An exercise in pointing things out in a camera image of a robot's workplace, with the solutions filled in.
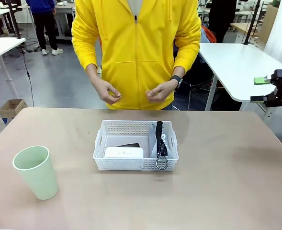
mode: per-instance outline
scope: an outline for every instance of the person in black clothing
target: person in black clothing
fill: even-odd
[[[216,37],[217,43],[222,43],[224,36],[233,22],[236,14],[237,0],[213,0],[209,13],[209,27]]]
[[[55,3],[53,0],[26,0],[30,6],[32,16],[34,18],[34,24],[36,27],[36,36],[39,41],[39,45],[42,48],[42,54],[47,55],[46,41],[44,36],[44,27],[47,30],[49,43],[52,48],[52,55],[58,55],[63,53],[63,49],[59,49],[56,45],[56,33],[55,33]]]

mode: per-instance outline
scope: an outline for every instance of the green cup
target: green cup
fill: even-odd
[[[58,192],[56,172],[48,148],[31,146],[23,149],[13,159],[13,166],[40,200],[48,200]]]

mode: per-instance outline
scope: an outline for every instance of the basket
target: basket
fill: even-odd
[[[157,121],[112,121],[103,120],[95,140],[93,158],[99,170],[137,170],[160,171],[156,166],[156,158],[149,158],[148,130]],[[178,160],[177,139],[170,121],[163,121],[171,150],[172,159],[164,171],[173,171]],[[139,143],[144,150],[144,158],[104,158],[107,147],[116,147],[129,143]]]

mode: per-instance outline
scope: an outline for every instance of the black pole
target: black pole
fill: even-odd
[[[12,19],[12,23],[13,23],[13,27],[14,27],[13,30],[15,32],[15,35],[17,36],[17,38],[21,38],[20,31],[18,30],[17,22],[16,22],[14,12],[13,12],[13,9],[12,9],[11,0],[7,0],[7,4],[9,6],[10,15],[11,15],[11,19]]]
[[[260,2],[261,0],[258,0],[257,4],[256,4],[256,8],[255,8],[255,12],[254,12],[254,15],[252,16],[252,20],[250,22],[250,27],[248,29],[248,33],[246,35],[246,39],[245,39],[245,42],[244,44],[245,45],[248,45],[248,40],[249,40],[249,37],[250,37],[250,34],[251,34],[251,31],[252,31],[252,28],[254,26],[254,23],[255,23],[255,20],[256,20],[256,16],[257,16],[257,13],[258,13],[258,9],[260,7]]]

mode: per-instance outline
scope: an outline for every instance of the white sneaker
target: white sneaker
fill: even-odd
[[[53,52],[51,53],[52,55],[58,55],[58,54],[63,54],[63,49],[53,49]]]
[[[47,49],[42,49],[42,54],[45,56],[48,54],[48,50]]]

